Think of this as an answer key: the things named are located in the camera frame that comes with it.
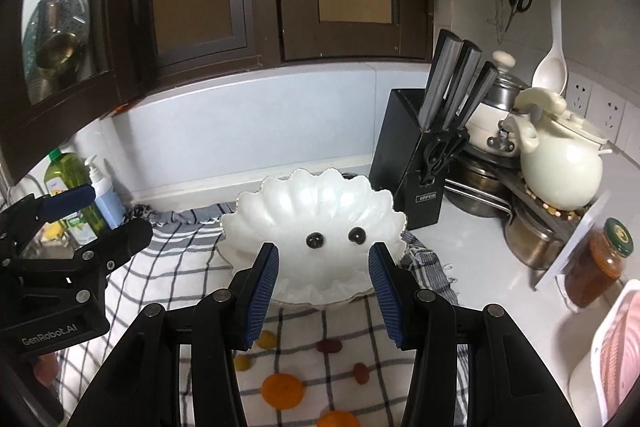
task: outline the white scalloped bowl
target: white scalloped bowl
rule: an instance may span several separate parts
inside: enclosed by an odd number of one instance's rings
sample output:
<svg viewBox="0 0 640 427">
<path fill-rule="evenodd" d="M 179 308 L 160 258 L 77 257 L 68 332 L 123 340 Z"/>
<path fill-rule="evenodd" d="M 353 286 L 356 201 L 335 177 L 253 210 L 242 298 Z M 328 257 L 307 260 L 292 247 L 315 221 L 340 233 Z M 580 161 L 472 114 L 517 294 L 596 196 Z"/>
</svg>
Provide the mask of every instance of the white scalloped bowl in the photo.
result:
<svg viewBox="0 0 640 427">
<path fill-rule="evenodd" d="M 269 177 L 258 192 L 240 194 L 235 213 L 222 216 L 218 250 L 236 273 L 253 265 L 263 243 L 274 243 L 280 269 L 272 300 L 325 309 L 371 292 L 369 248 L 382 241 L 397 262 L 405 226 L 391 192 L 373 190 L 365 176 L 347 180 L 336 169 L 318 176 L 298 169 L 287 180 Z M 356 227 L 365 232 L 360 245 L 349 239 Z M 308 246 L 314 232 L 322 234 L 321 247 Z"/>
</svg>

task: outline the countertop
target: countertop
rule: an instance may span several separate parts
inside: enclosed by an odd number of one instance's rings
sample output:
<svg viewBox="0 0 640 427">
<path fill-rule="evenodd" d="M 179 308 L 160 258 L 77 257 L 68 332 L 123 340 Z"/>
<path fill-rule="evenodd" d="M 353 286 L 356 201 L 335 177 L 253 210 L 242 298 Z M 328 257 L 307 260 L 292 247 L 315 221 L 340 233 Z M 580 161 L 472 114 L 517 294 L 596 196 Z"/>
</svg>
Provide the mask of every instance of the countertop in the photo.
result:
<svg viewBox="0 0 640 427">
<path fill-rule="evenodd" d="M 609 310 L 604 299 L 575 314 L 555 283 L 535 291 L 536 272 L 520 263 L 504 240 L 500 218 L 476 217 L 445 198 L 436 225 L 412 230 L 438 255 L 460 305 L 482 309 L 498 303 L 511 315 L 568 394 L 574 367 L 588 352 L 598 325 Z"/>
</svg>

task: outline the knife block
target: knife block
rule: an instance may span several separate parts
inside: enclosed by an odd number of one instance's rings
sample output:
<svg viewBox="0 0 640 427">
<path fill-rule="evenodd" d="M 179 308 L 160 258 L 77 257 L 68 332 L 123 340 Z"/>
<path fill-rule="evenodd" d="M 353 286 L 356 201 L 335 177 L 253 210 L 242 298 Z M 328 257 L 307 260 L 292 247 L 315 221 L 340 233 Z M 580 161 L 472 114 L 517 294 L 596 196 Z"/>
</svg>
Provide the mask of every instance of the knife block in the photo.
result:
<svg viewBox="0 0 640 427">
<path fill-rule="evenodd" d="M 424 179 L 425 149 L 438 135 L 448 132 L 420 129 L 418 112 L 423 96 L 424 89 L 391 91 L 369 172 L 373 188 L 386 188 L 393 194 L 394 209 L 406 214 L 407 230 L 438 222 L 449 171 L 445 167 L 434 177 Z"/>
</svg>

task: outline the teapot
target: teapot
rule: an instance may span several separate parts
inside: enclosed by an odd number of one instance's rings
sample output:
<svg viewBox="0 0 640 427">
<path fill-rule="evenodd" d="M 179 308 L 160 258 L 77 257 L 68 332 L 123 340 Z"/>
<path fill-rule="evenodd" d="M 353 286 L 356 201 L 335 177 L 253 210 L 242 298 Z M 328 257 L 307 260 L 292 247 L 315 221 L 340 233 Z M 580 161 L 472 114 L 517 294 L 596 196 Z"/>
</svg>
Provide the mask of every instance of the teapot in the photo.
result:
<svg viewBox="0 0 640 427">
<path fill-rule="evenodd" d="M 566 100 L 541 87 L 520 92 L 513 108 L 542 109 L 535 124 L 510 114 L 502 127 L 512 132 L 520 147 L 522 175 L 530 190 L 558 210 L 575 210 L 596 195 L 602 180 L 601 150 L 607 142 L 602 131 L 580 115 L 567 110 Z"/>
</svg>

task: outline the black and white cloth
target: black and white cloth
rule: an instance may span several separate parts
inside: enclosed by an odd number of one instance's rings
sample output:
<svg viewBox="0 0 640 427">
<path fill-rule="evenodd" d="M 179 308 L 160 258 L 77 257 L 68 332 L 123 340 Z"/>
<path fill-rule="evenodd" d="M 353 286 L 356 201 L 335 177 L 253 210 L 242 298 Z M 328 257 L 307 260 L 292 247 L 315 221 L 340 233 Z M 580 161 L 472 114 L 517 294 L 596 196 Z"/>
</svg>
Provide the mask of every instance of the black and white cloth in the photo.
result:
<svg viewBox="0 0 640 427">
<path fill-rule="evenodd" d="M 142 308 L 157 302 L 168 310 L 191 306 L 231 280 L 229 265 L 216 251 L 222 238 L 220 216 L 232 212 L 223 203 L 182 213 L 139 209 L 154 225 L 148 248 L 109 277 L 105 291 L 110 331 L 97 339 L 59 353 L 57 385 L 62 405 L 71 414 L 102 362 Z M 401 266 L 414 273 L 421 286 L 457 304 L 436 254 L 410 232 Z M 287 311 L 271 306 L 264 329 L 276 333 L 275 349 L 258 347 L 247 354 L 248 371 L 238 373 L 242 403 L 250 426 L 306 427 L 328 410 L 348 410 L 362 427 L 393 427 L 402 412 L 412 375 L 414 352 L 396 349 L 385 331 L 375 296 L 357 299 L 328 311 Z M 343 348 L 327 355 L 316 342 L 337 338 Z M 359 385 L 351 370 L 357 362 L 370 370 L 369 382 Z M 305 384 L 305 397 L 294 409 L 276 411 L 262 399 L 260 386 L 273 373 L 289 373 Z M 466 422 L 468 399 L 466 346 L 458 348 L 456 425 Z M 182 424 L 194 425 L 191 394 L 190 346 L 180 352 Z"/>
</svg>

